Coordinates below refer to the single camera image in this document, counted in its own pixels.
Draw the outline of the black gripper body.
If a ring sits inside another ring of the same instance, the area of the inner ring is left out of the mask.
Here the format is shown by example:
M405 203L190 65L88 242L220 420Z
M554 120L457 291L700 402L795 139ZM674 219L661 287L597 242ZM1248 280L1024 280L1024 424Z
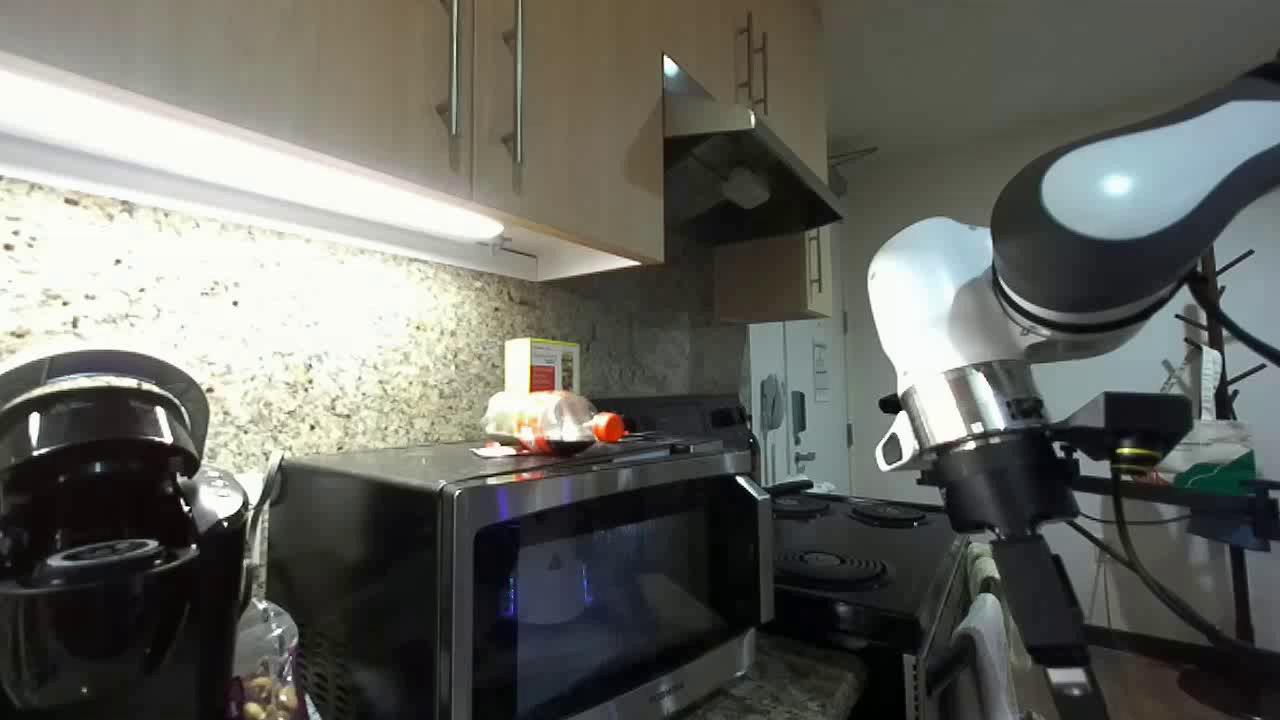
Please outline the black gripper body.
M945 446L926 479L955 530L1026 534L1077 510L1073 466L1043 438Z

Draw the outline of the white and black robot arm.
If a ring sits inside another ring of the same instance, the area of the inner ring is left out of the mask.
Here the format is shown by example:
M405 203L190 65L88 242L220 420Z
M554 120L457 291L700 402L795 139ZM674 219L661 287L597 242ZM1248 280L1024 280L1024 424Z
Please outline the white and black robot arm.
M1224 229L1280 184L1280 65L1153 120L1026 160L993 216L924 216L868 263L894 392L876 445L960 530L1026 534L1073 510L1033 370L1118 347Z

